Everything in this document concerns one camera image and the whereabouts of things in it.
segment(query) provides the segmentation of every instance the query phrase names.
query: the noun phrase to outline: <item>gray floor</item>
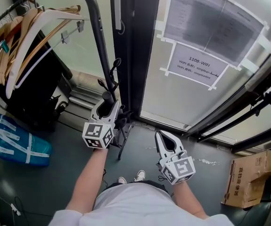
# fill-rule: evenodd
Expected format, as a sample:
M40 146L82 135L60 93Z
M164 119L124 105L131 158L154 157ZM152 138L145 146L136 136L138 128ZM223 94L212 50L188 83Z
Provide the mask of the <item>gray floor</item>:
M135 126L128 138L122 159L117 161L118 148L111 148L106 162L107 173L104 179L110 185L119 176L132 181L138 170L146 171L146 178L158 181L161 175L155 165L159 156L155 148L155 132L147 128ZM42 138L53 145L53 155L50 165L45 168L32 167L0 160L0 197L9 203L15 202L18 196L24 210L53 215L55 211L67 205L76 179L91 155L91 149L83 142L81 132L57 123L56 132L41 134ZM246 212L234 207L221 205L227 183L230 161L236 155L216 149L213 146L194 143L188 139L183 145L195 161L196 174L189 181L193 193L201 202L208 215L225 213L235 225L238 225ZM201 160L216 162L207 164ZM172 187L167 181L162 182L169 193ZM100 191L105 189L102 183ZM0 199L0 222L4 225L14 225L10 206ZM244 225L263 225L267 218L269 204L259 204L253 207L241 222ZM47 225L50 216L26 214L15 216L15 225Z

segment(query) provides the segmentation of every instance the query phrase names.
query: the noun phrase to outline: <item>white debris on floor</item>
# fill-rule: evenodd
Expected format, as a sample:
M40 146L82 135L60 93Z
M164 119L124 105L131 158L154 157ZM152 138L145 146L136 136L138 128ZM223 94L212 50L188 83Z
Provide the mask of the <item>white debris on floor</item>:
M206 159L198 159L199 161L202 161L203 163L205 163L205 164L212 164L213 166L214 165L220 165L220 163L219 162L217 162L217 161L208 161L208 160L206 160Z

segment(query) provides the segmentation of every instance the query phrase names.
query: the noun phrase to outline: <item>frosted glass panel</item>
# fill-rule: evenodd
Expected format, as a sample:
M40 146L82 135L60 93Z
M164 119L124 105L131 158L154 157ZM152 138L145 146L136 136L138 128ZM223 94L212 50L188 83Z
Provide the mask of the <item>frosted glass panel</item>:
M45 8L66 8L72 5L80 5L80 15L89 18L88 8L85 0L36 1L40 5L44 5ZM108 60L110 66L112 66L112 63L115 60L115 53L112 35L110 0L97 1L101 13ZM60 23L61 21L49 23L48 25L44 26L42 31L45 35L47 35ZM71 21L69 25L65 26L49 41L50 45L53 46L53 44L55 44L61 38L62 31L67 30L68 32L70 32L74 28L76 28L76 22ZM83 32L75 32L70 36L70 41L68 44L59 44L54 48L54 51L59 56L59 58L68 66L68 68L77 72L82 72L96 77L104 78L90 21L85 21Z

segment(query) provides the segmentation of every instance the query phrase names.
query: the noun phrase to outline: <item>shoe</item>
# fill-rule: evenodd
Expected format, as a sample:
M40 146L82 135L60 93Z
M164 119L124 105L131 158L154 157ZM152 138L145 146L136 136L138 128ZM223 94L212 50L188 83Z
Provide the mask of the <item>shoe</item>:
M127 184L127 181L125 178L123 177L119 177L118 180L117 180L118 183L122 183L122 184Z
M145 179L145 176L146 176L145 171L144 171L144 170L140 170L140 171L137 173L137 175L136 175L136 177L135 177L135 179L134 179L134 182L143 181L143 180Z

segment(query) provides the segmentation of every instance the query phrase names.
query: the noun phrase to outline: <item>blue package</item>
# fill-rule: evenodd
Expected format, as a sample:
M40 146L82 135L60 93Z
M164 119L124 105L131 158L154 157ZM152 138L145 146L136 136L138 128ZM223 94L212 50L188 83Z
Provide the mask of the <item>blue package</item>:
M0 158L36 166L48 166L52 147L0 114Z

